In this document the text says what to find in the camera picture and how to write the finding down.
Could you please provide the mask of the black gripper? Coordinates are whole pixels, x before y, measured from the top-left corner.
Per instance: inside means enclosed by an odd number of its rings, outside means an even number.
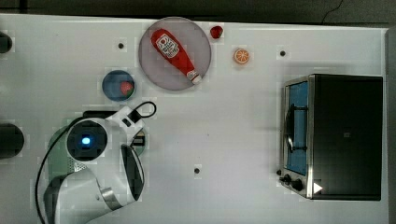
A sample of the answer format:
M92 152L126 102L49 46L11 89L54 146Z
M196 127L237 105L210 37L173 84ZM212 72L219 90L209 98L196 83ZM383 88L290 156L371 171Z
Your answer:
M146 144L146 135L144 131L140 131L133 139L131 147L143 147Z

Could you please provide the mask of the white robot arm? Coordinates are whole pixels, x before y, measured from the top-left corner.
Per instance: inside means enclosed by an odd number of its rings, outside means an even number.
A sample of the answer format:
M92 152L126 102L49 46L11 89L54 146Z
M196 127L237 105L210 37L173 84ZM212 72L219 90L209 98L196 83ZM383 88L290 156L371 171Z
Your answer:
M128 106L107 118L71 125L66 157L84 168L49 182L44 193L49 224L87 224L138 201L145 176L132 142L143 127L143 117Z

